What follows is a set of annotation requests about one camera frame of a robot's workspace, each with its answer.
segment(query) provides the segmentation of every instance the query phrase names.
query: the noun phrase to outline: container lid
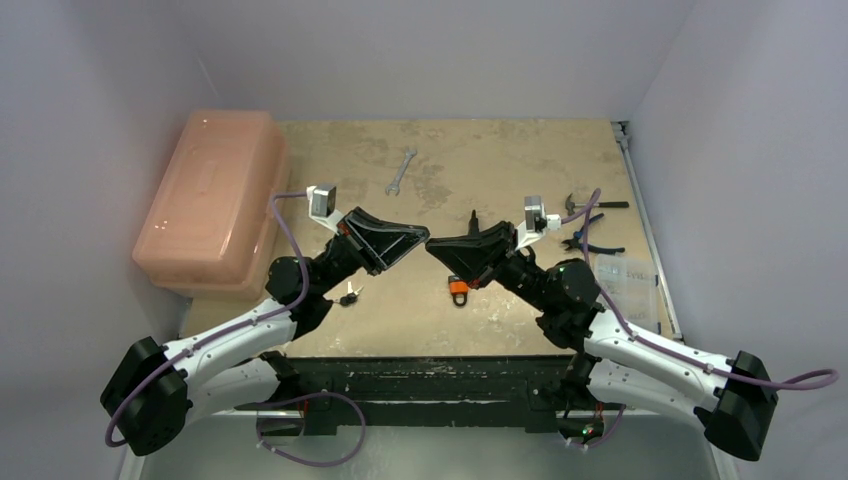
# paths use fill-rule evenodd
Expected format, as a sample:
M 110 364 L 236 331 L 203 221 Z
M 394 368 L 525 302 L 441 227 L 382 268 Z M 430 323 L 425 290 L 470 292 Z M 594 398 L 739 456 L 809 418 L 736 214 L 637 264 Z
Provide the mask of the container lid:
M 237 283 L 250 267 L 281 160 L 267 112 L 191 115 L 133 258 L 159 282 Z

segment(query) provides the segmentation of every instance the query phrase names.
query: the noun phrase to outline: orange plastic box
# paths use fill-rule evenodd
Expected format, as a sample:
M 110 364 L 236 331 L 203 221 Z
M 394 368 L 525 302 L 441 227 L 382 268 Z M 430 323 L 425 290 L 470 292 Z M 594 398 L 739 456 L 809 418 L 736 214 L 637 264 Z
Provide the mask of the orange plastic box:
M 188 297 L 259 298 L 278 230 L 268 199 L 289 170 L 268 112 L 192 113 L 133 260 L 155 285 Z

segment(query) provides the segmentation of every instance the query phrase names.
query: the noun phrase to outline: black metal frame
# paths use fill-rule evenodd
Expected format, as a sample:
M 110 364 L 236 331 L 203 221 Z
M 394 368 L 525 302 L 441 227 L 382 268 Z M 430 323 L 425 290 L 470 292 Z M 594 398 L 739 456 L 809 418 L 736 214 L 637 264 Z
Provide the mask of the black metal frame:
M 521 427 L 574 436 L 585 421 L 576 428 L 558 412 L 596 406 L 591 397 L 565 388 L 575 371 L 574 355 L 287 358 L 266 352 L 262 358 L 281 378 L 272 401 L 322 390 L 341 393 L 360 406 L 368 425 Z M 340 425 L 360 422 L 349 405 L 322 398 L 309 401 L 305 423 L 306 435 L 332 435 Z

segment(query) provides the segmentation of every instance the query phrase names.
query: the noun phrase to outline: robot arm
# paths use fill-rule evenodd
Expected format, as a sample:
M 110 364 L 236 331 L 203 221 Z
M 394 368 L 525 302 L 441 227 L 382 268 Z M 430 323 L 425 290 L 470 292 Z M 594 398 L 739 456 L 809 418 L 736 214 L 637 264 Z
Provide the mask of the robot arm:
M 360 268 L 379 275 L 430 236 L 425 227 L 384 222 L 359 207 L 344 215 L 335 209 L 335 194 L 332 185 L 307 190 L 309 217 L 334 235 L 314 259 L 274 260 L 265 286 L 271 298 L 202 334 L 163 345 L 147 337 L 130 347 L 100 403 L 115 415 L 142 382 L 161 370 L 128 400 L 117 421 L 136 455 L 159 450 L 187 423 L 270 399 L 296 373 L 275 361 L 275 352 L 251 357 L 317 328 L 333 305 L 325 293 Z M 309 275 L 306 295 L 290 311 L 282 312 L 303 290 L 300 262 Z
M 552 395 L 620 403 L 666 414 L 704 430 L 718 448 L 756 460 L 777 405 L 777 394 L 716 374 L 716 370 L 770 380 L 762 362 L 740 352 L 736 359 L 698 351 L 628 324 L 596 302 L 600 287 L 589 265 L 565 260 L 544 270 L 530 245 L 560 219 L 547 215 L 539 197 L 525 199 L 525 221 L 500 222 L 476 235 L 430 239 L 427 252 L 471 288 L 500 283 L 542 312 L 536 323 L 560 348 L 577 351 L 569 374 Z M 708 366 L 699 369 L 636 341 Z

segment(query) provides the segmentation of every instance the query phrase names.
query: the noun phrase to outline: plastic storage container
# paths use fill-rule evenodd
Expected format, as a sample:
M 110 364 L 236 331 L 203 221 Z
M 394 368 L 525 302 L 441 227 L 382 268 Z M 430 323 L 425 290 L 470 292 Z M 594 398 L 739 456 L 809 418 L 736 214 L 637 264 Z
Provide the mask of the plastic storage container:
M 627 321 L 659 333 L 657 271 L 653 263 L 597 255 L 594 272 L 598 283 L 609 293 Z M 603 297 L 599 301 L 609 307 Z
M 288 174 L 269 113 L 194 112 L 133 259 L 155 285 L 182 295 L 259 298 L 277 233 L 268 199 Z

